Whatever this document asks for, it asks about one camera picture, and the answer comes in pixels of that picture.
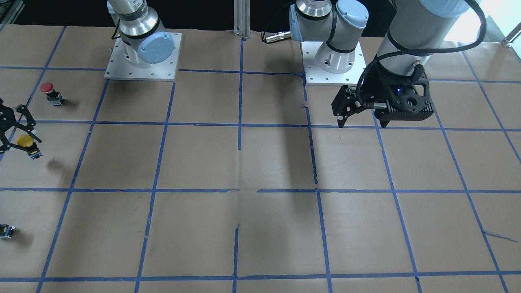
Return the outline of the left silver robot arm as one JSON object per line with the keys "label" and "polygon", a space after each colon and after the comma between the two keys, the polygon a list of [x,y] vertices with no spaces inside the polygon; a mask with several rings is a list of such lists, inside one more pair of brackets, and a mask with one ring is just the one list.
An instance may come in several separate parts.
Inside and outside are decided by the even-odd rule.
{"label": "left silver robot arm", "polygon": [[[425,73],[430,56],[462,52],[478,46],[487,34],[487,20],[478,0],[393,0],[396,14],[374,59],[366,65],[356,88],[342,85],[331,103],[337,125],[372,109],[381,127],[393,121],[422,121],[435,113]],[[291,38],[320,42],[318,66],[332,74],[348,72],[355,49],[370,20],[357,0],[294,0],[289,7],[289,31],[266,37],[266,44]],[[456,48],[441,48],[446,35],[469,9],[480,20],[476,40]]]}

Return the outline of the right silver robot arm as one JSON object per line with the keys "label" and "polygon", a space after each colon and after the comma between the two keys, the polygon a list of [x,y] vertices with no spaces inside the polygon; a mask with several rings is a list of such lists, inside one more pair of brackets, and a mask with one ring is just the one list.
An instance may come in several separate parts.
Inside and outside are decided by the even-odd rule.
{"label": "right silver robot arm", "polygon": [[[107,9],[116,28],[115,40],[104,74],[117,81],[174,81],[179,61],[180,33],[167,32],[158,13],[145,0],[109,0]],[[1,105],[1,149],[26,152],[40,158],[41,142],[36,122],[25,105],[15,108]]]}

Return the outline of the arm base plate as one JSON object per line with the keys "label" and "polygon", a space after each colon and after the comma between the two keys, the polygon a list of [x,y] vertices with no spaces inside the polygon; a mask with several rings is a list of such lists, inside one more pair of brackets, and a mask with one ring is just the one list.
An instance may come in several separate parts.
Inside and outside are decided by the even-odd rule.
{"label": "arm base plate", "polygon": [[166,41],[173,43],[173,50],[168,57],[158,63],[150,63],[150,61],[157,61],[158,58],[151,57],[148,52],[135,50],[121,39],[117,39],[104,78],[126,81],[175,81],[183,34],[181,32],[162,32],[162,34],[170,35],[166,37]]}
{"label": "arm base plate", "polygon": [[301,49],[308,85],[356,86],[366,67],[359,43],[349,53],[335,52],[325,42],[301,42]]}

